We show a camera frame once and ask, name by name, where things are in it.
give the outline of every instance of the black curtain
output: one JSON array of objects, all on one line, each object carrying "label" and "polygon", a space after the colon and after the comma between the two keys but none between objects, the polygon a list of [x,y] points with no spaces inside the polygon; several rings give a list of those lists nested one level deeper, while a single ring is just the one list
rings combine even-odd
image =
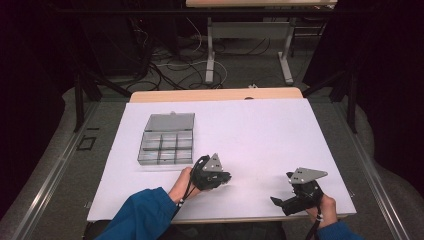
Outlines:
[{"label": "black curtain", "polygon": [[[424,196],[424,4],[419,0],[340,0],[336,8],[372,6],[378,6],[376,13],[384,11],[384,21],[374,16],[330,20],[304,82],[315,86],[346,69],[353,60],[359,69],[358,104],[374,133],[375,160]],[[352,59],[361,51],[361,41],[370,34],[371,40],[362,46],[365,54]],[[330,85],[347,86],[345,80]]]},{"label": "black curtain", "polygon": [[0,4],[0,217],[38,164],[62,117],[62,94],[73,86],[45,17],[38,1]]}]

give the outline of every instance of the white paper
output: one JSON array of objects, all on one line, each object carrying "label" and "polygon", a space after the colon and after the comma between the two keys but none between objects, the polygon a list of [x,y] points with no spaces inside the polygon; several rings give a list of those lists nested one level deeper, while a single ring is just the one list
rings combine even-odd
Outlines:
[{"label": "white paper", "polygon": [[188,200],[175,222],[284,217],[270,196],[294,197],[286,172],[298,167],[328,172],[317,180],[324,193],[336,199],[339,214],[356,213],[309,102],[255,99],[128,103],[88,221],[112,219],[131,194],[143,189],[171,189],[179,170],[143,172],[137,156],[150,114],[172,111],[195,113],[194,162],[217,153],[232,175],[227,185]]}]

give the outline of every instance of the blue sleeve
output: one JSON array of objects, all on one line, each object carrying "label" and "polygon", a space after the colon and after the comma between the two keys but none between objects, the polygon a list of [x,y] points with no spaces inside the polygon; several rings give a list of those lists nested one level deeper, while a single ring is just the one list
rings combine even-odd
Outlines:
[{"label": "blue sleeve", "polygon": [[135,193],[96,240],[157,239],[171,224],[175,210],[175,203],[162,188]]},{"label": "blue sleeve", "polygon": [[321,228],[317,233],[320,240],[363,240],[361,236],[350,231],[347,225],[341,221]]}]

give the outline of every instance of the white desk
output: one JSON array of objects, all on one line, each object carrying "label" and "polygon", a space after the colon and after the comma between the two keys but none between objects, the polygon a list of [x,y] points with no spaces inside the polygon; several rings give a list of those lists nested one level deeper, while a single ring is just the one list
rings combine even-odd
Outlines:
[{"label": "white desk", "polygon": [[[260,99],[267,92],[274,99]],[[173,93],[177,102],[172,102]],[[128,196],[142,189],[171,189],[179,171],[144,172],[137,156],[150,114],[172,111],[195,113],[194,162],[218,153],[232,175],[227,185],[187,201],[174,223],[304,217],[305,212],[287,217],[270,200],[270,196],[283,200],[294,196],[286,172],[297,167],[328,172],[318,183],[337,200],[337,212],[356,213],[311,106],[299,98],[298,89],[146,92],[145,96],[148,103],[137,103],[143,99],[141,93],[126,106],[88,221],[112,219]],[[184,96],[199,101],[184,102]],[[219,96],[224,101],[213,100]],[[244,97],[255,99],[233,100]]]},{"label": "white desk", "polygon": [[[188,7],[218,8],[218,7],[294,7],[335,5],[337,0],[187,0]],[[294,81],[287,62],[296,19],[290,22],[212,22],[208,18],[208,62],[206,66],[206,83],[213,82],[215,53],[214,38],[270,38],[285,39],[283,51],[278,52],[284,81],[292,86]]]}]

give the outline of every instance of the tabletop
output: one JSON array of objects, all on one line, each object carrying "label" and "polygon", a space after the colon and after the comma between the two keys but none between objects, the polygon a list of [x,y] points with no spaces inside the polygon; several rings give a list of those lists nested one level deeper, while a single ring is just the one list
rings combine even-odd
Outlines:
[{"label": "tabletop", "polygon": [[187,0],[188,7],[282,7],[335,5],[337,0]]},{"label": "tabletop", "polygon": [[[137,161],[149,116],[171,112],[195,114],[194,162],[201,156],[217,153],[224,170],[232,175],[228,184],[187,201],[173,223],[306,217],[305,212],[285,216],[270,200],[271,196],[283,200],[294,197],[286,172],[295,171],[297,167],[326,171],[328,175],[317,182],[326,194],[335,197],[339,203],[337,212],[344,216],[355,214],[308,100],[293,93],[299,93],[298,89],[134,94],[124,111],[87,220],[112,219],[123,202],[142,189],[171,189],[179,171],[145,171]],[[180,99],[173,101],[173,94]],[[194,95],[209,99],[196,101]]]}]

